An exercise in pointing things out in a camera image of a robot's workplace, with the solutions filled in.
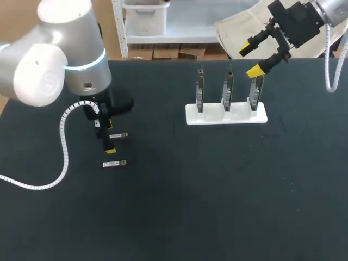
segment black tabletop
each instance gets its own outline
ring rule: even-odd
[[[220,101],[228,63],[203,63],[205,102]],[[254,64],[231,61],[234,101],[246,100]],[[347,65],[334,94],[321,59],[273,69],[262,94],[266,124],[187,126],[201,65],[111,62],[114,83],[135,99],[130,114],[113,119],[112,131],[129,139],[105,158],[82,110],[69,116],[70,166],[58,186],[0,181],[0,260],[345,260]],[[45,108],[9,102],[0,174],[55,180],[59,120],[76,100],[65,90]],[[109,159],[128,165],[103,170]]]

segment white stand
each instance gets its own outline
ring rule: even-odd
[[[222,100],[221,103],[205,103],[202,113],[197,111],[197,104],[186,105],[188,125],[266,123],[267,120],[264,104],[259,102],[257,111],[252,111],[249,98],[246,102],[231,103],[230,112],[225,112]]]

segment white cable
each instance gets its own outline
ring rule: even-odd
[[[75,110],[76,108],[80,107],[80,106],[85,106],[85,105],[89,105],[90,107],[92,107],[93,111],[98,114],[99,113],[99,108],[98,106],[91,101],[80,101],[80,102],[76,102],[73,105],[71,105],[69,108],[66,109],[66,111],[63,113],[61,119],[60,119],[60,125],[59,125],[59,134],[60,134],[60,141],[61,141],[61,146],[63,149],[63,156],[64,156],[64,165],[63,165],[63,170],[61,171],[61,174],[59,175],[59,177],[52,183],[48,184],[48,185],[43,185],[43,186],[32,186],[32,185],[27,185],[24,184],[22,182],[19,181],[15,181],[12,178],[0,175],[0,179],[2,179],[3,181],[7,181],[9,183],[12,183],[13,185],[17,185],[20,186],[22,188],[25,189],[30,189],[30,190],[45,190],[45,189],[50,189],[54,186],[56,186],[59,182],[61,182],[67,172],[67,168],[69,165],[69,155],[67,152],[67,146],[66,146],[66,141],[65,141],[65,131],[64,131],[64,127],[65,127],[65,121],[66,118],[68,117],[68,115]]]
[[[338,59],[335,78],[333,80],[333,86],[330,85],[330,72],[329,72],[329,54],[330,54],[330,26],[326,25],[326,47],[325,47],[325,83],[326,83],[326,90],[328,92],[335,92],[337,90],[339,77],[341,74],[342,66],[344,59],[347,55],[348,51],[348,40],[346,41],[341,56]]]

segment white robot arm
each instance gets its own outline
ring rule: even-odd
[[[42,0],[38,17],[18,41],[0,42],[0,93],[39,107],[57,99],[64,79],[82,97],[106,90],[111,73],[91,0]]]

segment storage bin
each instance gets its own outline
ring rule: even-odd
[[[132,35],[164,35],[169,5],[163,0],[124,0],[127,30]]]

